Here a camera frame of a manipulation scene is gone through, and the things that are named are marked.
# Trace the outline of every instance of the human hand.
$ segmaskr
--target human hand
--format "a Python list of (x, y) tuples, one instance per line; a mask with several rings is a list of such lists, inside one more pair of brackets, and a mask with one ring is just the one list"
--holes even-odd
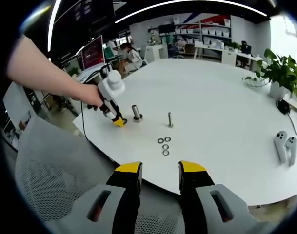
[(99, 89), (93, 84), (81, 84), (77, 89), (75, 100), (80, 100), (88, 105), (101, 107), (104, 102), (99, 96)]

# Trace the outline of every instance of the white round table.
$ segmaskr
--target white round table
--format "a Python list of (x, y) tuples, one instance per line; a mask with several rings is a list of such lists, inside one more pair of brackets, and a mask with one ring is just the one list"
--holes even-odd
[[(244, 85), (248, 75), (214, 62), (159, 59), (124, 80), (116, 102), (128, 123), (119, 128), (101, 111), (84, 110), (86, 135), (118, 164), (141, 161), (143, 179), (176, 194), (178, 162), (187, 160), (250, 206), (290, 198), (297, 194), (297, 158), (292, 167), (280, 165), (273, 139), (281, 130), (294, 136), (292, 124), (261, 89)], [(133, 121), (134, 104), (141, 123)], [(83, 131), (81, 115), (74, 123)], [(161, 137), (172, 139), (169, 156)]]

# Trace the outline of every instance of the potted plant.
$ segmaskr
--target potted plant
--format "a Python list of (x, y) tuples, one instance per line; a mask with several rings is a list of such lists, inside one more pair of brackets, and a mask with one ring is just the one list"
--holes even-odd
[(229, 42), (229, 41), (225, 42), (225, 46), (232, 48), (232, 50), (234, 52), (237, 52), (238, 50), (241, 49), (241, 45), (234, 41), (233, 42)]
[[(291, 57), (279, 56), (270, 49), (266, 49), (264, 56), (269, 59), (270, 65), (262, 66), (263, 61), (257, 62), (260, 71), (255, 71), (259, 79), (266, 79), (271, 82), (270, 96), (275, 100), (282, 99), (288, 90), (290, 95), (297, 98), (297, 64)], [(247, 77), (245, 80), (257, 81), (257, 78)]]

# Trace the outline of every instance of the red monitor screen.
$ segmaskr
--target red monitor screen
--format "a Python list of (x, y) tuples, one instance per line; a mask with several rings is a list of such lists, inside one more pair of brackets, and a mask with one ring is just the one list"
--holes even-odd
[(105, 62), (102, 36), (94, 39), (84, 47), (82, 50), (82, 58), (84, 69)]

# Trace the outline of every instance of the floor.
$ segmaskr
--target floor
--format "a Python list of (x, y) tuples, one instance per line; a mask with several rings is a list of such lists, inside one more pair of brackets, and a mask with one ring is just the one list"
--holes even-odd
[[(193, 59), (193, 56), (185, 56), (186, 59)], [(212, 62), (220, 62), (216, 59), (211, 58), (197, 58), (197, 60), (206, 60)], [(69, 111), (57, 112), (56, 110), (51, 111), (49, 118), (47, 119), (50, 123), (55, 126), (65, 129), (73, 134), (84, 137), (79, 129), (73, 124), (75, 116)], [(261, 207), (249, 207), (249, 212), (259, 219), (260, 221), (271, 221), (278, 224), (294, 207), (297, 203), (297, 196), (292, 197), (288, 200), (264, 205)]]

